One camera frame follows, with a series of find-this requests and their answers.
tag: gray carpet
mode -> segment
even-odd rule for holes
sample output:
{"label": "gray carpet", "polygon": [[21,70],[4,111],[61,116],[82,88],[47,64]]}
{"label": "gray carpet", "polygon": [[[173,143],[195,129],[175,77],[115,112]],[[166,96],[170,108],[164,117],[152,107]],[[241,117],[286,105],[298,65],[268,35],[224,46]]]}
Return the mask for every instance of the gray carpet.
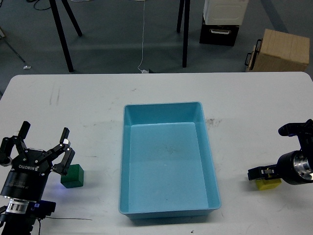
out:
{"label": "gray carpet", "polygon": [[[141,61],[143,2],[134,0],[69,1],[83,32],[78,37],[57,1],[74,73],[138,73]],[[0,40],[0,92],[18,74],[68,74],[51,10],[38,11],[26,0],[3,0],[0,27],[10,45],[31,69]],[[37,8],[49,6],[40,0]],[[157,73],[242,72],[266,28],[313,38],[312,0],[250,0],[234,47],[199,44],[204,0],[191,0],[187,68],[182,68],[183,33],[176,33],[179,0],[147,0],[141,69]],[[313,77],[313,65],[306,70]]]}

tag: black metal stand leg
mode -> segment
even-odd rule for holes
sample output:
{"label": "black metal stand leg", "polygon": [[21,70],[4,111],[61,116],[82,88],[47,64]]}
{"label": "black metal stand leg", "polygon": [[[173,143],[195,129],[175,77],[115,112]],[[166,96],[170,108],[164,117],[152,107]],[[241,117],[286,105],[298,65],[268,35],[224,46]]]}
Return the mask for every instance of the black metal stand leg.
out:
{"label": "black metal stand leg", "polygon": [[0,38],[3,39],[3,41],[8,45],[8,47],[24,62],[25,60],[14,50],[13,47],[11,47],[11,45],[0,35]]}
{"label": "black metal stand leg", "polygon": [[185,0],[184,39],[182,48],[182,67],[187,67],[188,31],[189,31],[190,0]]}
{"label": "black metal stand leg", "polygon": [[70,55],[69,55],[69,51],[68,51],[68,47],[67,47],[67,42],[66,42],[65,35],[64,35],[64,32],[63,32],[63,28],[62,28],[62,24],[61,24],[60,15],[59,15],[59,12],[58,12],[57,4],[56,4],[55,1],[56,0],[49,0],[50,6],[51,6],[51,10],[52,10],[52,14],[53,14],[53,18],[54,18],[55,25],[56,25],[57,30],[58,30],[59,38],[60,38],[60,41],[61,41],[61,46],[62,46],[62,49],[63,49],[65,60],[67,62],[68,71],[69,72],[73,72],[74,71],[73,64],[72,64],[72,61],[70,59]]}
{"label": "black metal stand leg", "polygon": [[76,19],[74,17],[74,14],[73,14],[73,12],[72,12],[69,4],[68,4],[68,1],[67,0],[62,0],[62,3],[63,3],[63,6],[64,6],[65,10],[67,11],[67,14],[68,14],[70,20],[72,21],[72,23],[74,25],[74,28],[76,29],[76,32],[77,32],[78,36],[79,37],[82,36],[83,33],[82,33],[82,31],[80,30],[80,28],[78,26],[78,23],[77,23],[77,21],[76,21]]}
{"label": "black metal stand leg", "polygon": [[179,11],[178,11],[177,28],[176,28],[177,33],[180,33],[182,12],[184,11],[184,1],[185,0],[180,0],[179,2]]}

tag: blue plastic tray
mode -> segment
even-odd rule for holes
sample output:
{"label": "blue plastic tray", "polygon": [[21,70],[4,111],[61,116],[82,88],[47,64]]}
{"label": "blue plastic tray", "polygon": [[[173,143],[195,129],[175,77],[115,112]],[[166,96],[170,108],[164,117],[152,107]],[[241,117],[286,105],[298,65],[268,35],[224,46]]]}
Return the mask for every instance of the blue plastic tray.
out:
{"label": "blue plastic tray", "polygon": [[130,218],[194,216],[220,206],[202,105],[125,106],[120,212]]}

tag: cardboard box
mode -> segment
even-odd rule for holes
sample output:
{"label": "cardboard box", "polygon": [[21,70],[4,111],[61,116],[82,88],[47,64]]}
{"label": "cardboard box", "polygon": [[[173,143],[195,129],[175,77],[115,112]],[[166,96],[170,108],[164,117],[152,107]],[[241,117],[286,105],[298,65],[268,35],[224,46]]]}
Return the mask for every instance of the cardboard box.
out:
{"label": "cardboard box", "polygon": [[247,71],[304,71],[309,65],[310,39],[266,29],[255,53],[254,66]]}

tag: green cube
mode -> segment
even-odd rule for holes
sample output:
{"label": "green cube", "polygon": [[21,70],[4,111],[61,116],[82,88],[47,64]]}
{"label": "green cube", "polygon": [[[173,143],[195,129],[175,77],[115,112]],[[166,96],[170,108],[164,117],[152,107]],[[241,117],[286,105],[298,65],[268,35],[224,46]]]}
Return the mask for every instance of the green cube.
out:
{"label": "green cube", "polygon": [[67,175],[61,176],[61,184],[66,188],[77,188],[84,185],[84,170],[79,164],[70,165]]}

